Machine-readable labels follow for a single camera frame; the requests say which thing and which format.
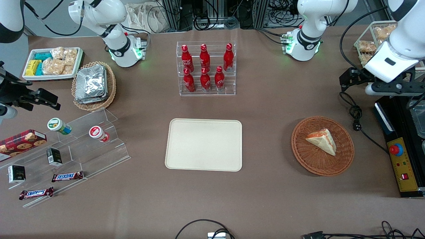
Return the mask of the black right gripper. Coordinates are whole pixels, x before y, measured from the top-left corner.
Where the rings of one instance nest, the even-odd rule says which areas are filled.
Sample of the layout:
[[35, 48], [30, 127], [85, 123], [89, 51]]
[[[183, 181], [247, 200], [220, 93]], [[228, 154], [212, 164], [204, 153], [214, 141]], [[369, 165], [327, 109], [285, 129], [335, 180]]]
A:
[[44, 88], [36, 91], [28, 89], [20, 84], [13, 84], [8, 80], [3, 80], [0, 85], [0, 102], [7, 106], [15, 106], [28, 111], [33, 111], [32, 100], [59, 111], [61, 105], [57, 103], [58, 97]]

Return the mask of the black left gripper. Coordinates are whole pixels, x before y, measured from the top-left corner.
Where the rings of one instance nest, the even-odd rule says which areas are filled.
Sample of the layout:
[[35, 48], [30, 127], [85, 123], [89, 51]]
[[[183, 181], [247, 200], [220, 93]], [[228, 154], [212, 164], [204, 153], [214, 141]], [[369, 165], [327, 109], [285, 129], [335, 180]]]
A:
[[341, 83], [341, 92], [345, 92], [351, 86], [357, 86], [364, 83], [374, 83], [375, 76], [366, 69], [348, 68], [339, 77]]

